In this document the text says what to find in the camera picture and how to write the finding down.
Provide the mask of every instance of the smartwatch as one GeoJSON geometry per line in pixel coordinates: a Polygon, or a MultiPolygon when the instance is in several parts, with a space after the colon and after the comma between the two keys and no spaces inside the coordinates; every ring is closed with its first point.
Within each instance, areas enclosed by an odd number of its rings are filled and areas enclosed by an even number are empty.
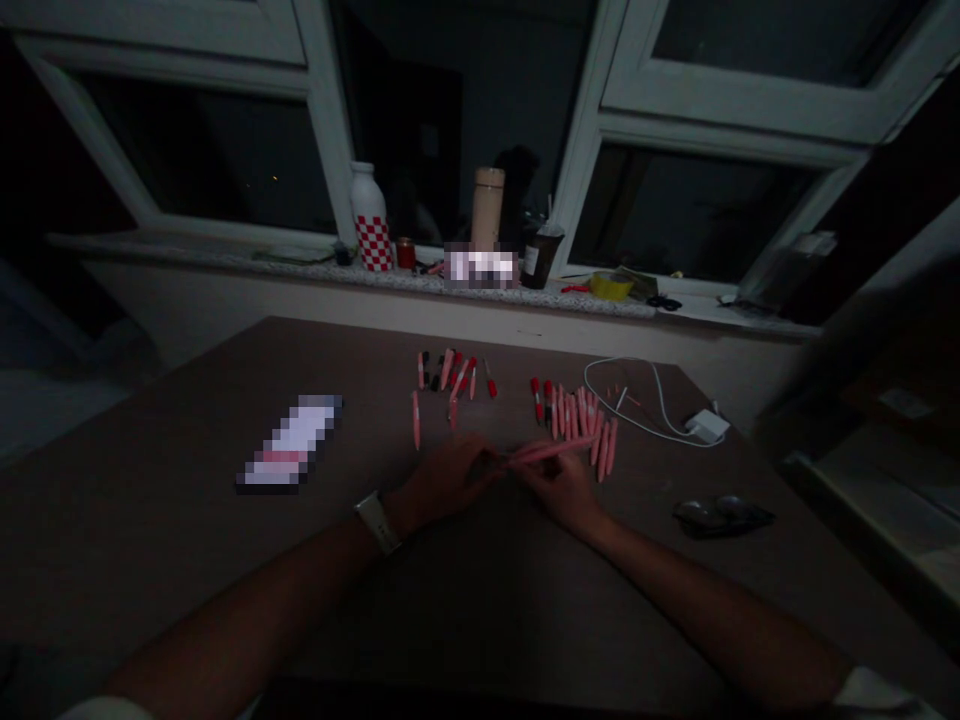
{"type": "Polygon", "coordinates": [[[363,500],[353,506],[357,515],[363,520],[363,524],[370,528],[370,532],[377,539],[377,544],[383,550],[384,555],[390,555],[402,544],[397,533],[390,527],[387,520],[387,514],[383,511],[383,504],[380,502],[380,493],[375,492],[368,495],[363,500]]]}

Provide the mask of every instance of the desk surface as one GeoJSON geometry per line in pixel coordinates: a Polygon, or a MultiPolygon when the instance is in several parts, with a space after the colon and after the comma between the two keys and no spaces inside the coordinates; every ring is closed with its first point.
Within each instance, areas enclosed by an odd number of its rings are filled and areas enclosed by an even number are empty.
{"type": "MultiPolygon", "coordinates": [[[[358,498],[401,482],[418,459],[416,353],[436,358],[449,344],[271,318],[8,469],[0,639],[129,652],[358,498]],[[236,495],[236,473],[299,394],[345,400],[309,482],[296,496],[236,495]]],[[[591,359],[458,345],[489,359],[500,390],[490,400],[478,378],[460,426],[502,448],[543,435],[530,378],[572,388],[591,359]]],[[[679,368],[659,367],[675,421],[705,406],[679,368]]],[[[657,416],[649,366],[623,362],[594,377],[598,387],[629,384],[657,416]]],[[[429,449],[448,434],[444,398],[426,393],[421,415],[429,449]]],[[[948,717],[960,713],[960,672],[738,433],[700,450],[623,428],[597,492],[624,521],[793,612],[948,717]],[[680,500],[729,492],[779,520],[698,543],[671,518],[680,500]]],[[[630,583],[509,479],[370,572],[289,669],[663,713],[702,710],[725,692],[630,583]]]]}

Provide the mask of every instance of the red checkered pattern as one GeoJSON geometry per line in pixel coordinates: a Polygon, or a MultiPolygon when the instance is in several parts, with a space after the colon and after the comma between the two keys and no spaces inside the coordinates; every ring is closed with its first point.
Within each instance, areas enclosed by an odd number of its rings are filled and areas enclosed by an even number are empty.
{"type": "Polygon", "coordinates": [[[357,215],[355,224],[363,266],[373,272],[392,270],[393,250],[390,247],[387,221],[380,217],[357,215]]]}

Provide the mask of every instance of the hand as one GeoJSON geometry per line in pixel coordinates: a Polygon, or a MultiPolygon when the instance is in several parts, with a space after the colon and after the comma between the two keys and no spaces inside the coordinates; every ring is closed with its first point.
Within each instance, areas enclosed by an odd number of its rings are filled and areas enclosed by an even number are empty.
{"type": "MultiPolygon", "coordinates": [[[[534,443],[523,450],[547,444],[534,443]]],[[[531,465],[515,465],[513,469],[540,498],[550,516],[584,542],[590,542],[608,519],[593,494],[587,467],[575,454],[562,453],[531,465]]]]}
{"type": "Polygon", "coordinates": [[[468,478],[483,456],[496,457],[496,450],[477,434],[459,435],[434,450],[420,463],[406,485],[384,499],[390,524],[401,539],[435,520],[469,507],[503,474],[488,469],[468,478]]]}

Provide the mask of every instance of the tape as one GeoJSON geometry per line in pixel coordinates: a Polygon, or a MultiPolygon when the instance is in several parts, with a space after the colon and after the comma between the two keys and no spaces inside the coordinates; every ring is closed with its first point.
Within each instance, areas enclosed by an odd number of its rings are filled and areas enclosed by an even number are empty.
{"type": "Polygon", "coordinates": [[[621,302],[633,288],[633,280],[617,273],[594,273],[590,278],[590,292],[601,300],[621,302]]]}

